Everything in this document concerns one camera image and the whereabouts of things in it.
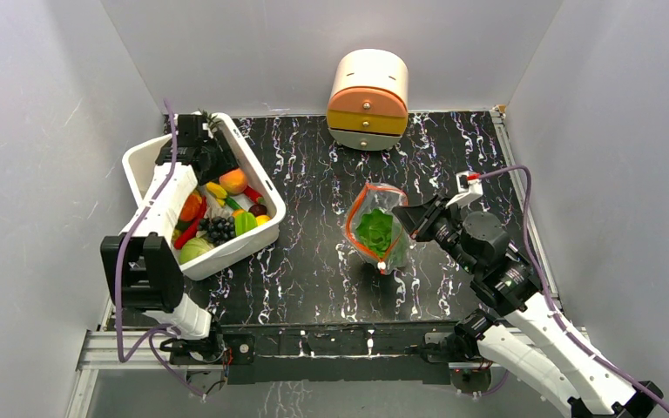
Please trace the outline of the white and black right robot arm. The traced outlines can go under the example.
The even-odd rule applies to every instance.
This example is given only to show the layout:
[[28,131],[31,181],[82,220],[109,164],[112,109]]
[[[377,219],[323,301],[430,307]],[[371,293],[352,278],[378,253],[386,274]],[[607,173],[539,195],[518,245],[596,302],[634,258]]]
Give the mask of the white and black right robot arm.
[[494,315],[477,309],[433,347],[481,357],[537,391],[565,417],[647,417],[662,393],[651,381],[630,383],[603,366],[604,357],[557,311],[529,261],[489,212],[460,210],[440,196],[393,214],[418,242],[435,241],[471,274],[470,287]]

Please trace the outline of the green toy lettuce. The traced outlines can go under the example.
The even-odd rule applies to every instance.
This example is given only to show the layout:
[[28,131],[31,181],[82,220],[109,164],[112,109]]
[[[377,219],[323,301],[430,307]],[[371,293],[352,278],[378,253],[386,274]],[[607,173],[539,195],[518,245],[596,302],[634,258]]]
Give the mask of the green toy lettuce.
[[378,258],[383,258],[392,244],[393,216],[380,208],[362,215],[355,229],[360,244]]

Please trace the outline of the toy peach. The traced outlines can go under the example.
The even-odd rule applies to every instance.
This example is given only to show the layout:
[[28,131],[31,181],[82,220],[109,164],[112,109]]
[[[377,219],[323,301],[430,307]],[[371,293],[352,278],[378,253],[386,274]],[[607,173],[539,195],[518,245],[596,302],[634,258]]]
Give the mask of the toy peach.
[[237,168],[220,176],[219,184],[228,194],[239,195],[248,187],[247,175]]

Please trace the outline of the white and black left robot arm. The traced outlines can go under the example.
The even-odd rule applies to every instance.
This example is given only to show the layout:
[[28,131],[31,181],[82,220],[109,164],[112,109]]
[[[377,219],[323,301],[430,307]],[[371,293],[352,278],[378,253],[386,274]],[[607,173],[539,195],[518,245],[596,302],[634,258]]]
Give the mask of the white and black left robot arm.
[[169,121],[171,137],[152,159],[137,211],[121,232],[103,238],[100,254],[117,315],[130,308],[151,316],[181,339],[193,340],[191,349],[202,361],[215,362],[226,341],[211,330],[211,314],[185,294],[172,235],[199,183],[235,168],[237,160],[218,132],[219,118],[197,112]]

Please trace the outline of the clear zip bag orange zipper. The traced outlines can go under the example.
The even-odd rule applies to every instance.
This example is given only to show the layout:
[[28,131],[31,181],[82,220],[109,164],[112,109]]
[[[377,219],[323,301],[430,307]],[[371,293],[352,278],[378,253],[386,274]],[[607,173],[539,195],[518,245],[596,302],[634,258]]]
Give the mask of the clear zip bag orange zipper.
[[348,211],[346,240],[382,275],[408,264],[409,236],[393,214],[408,202],[406,193],[392,185],[367,183]]

